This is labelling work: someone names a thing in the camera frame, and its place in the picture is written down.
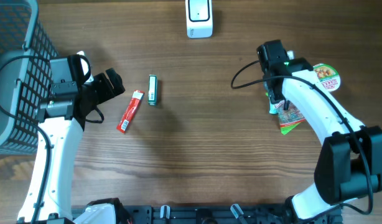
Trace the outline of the green snack bag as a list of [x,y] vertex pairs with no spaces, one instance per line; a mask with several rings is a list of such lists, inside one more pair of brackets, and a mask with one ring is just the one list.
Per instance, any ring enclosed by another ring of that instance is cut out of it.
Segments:
[[302,113],[297,109],[297,107],[290,101],[280,101],[276,103],[276,108],[278,110],[277,115],[279,120],[280,131],[283,135],[286,135],[291,130],[293,130],[298,124],[305,121]]

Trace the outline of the red snack packet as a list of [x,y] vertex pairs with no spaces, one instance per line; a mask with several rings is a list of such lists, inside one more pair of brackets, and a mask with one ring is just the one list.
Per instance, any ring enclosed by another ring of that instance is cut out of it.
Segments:
[[144,96],[144,92],[141,90],[135,90],[133,92],[132,98],[128,104],[128,107],[126,108],[126,111],[124,112],[119,124],[117,125],[116,129],[122,133],[125,133],[130,122],[134,118],[134,115],[136,114],[137,109],[139,108],[139,105],[141,104],[141,100]]

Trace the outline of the dark green small box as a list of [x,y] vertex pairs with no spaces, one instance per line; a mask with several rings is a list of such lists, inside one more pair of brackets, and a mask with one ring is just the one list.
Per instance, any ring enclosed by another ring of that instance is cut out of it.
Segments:
[[157,77],[149,75],[148,103],[151,106],[157,104]]

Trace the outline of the instant noodle cup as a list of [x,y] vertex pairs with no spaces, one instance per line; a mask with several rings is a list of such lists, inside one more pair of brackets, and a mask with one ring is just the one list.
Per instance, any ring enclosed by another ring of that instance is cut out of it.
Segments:
[[314,65],[313,68],[321,84],[327,91],[332,92],[340,88],[340,75],[332,66],[319,63]]

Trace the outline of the pale green wipes packet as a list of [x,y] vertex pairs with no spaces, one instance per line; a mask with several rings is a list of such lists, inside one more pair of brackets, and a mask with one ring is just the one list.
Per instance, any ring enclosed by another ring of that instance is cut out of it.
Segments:
[[278,114],[275,104],[269,103],[269,114]]

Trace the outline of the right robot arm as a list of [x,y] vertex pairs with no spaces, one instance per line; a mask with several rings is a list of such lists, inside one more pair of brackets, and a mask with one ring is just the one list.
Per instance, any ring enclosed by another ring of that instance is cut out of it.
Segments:
[[313,184],[286,200],[284,221],[312,222],[343,207],[371,213],[373,195],[382,191],[382,129],[353,117],[325,89],[313,66],[290,58],[280,40],[256,51],[271,104],[292,103],[322,146]]

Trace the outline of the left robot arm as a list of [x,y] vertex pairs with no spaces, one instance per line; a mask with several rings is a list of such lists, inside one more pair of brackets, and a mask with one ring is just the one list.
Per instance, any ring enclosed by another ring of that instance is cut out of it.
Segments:
[[72,219],[74,162],[87,116],[125,91],[113,68],[91,75],[90,63],[82,54],[52,59],[50,67],[53,82],[37,111],[37,154],[18,223]]

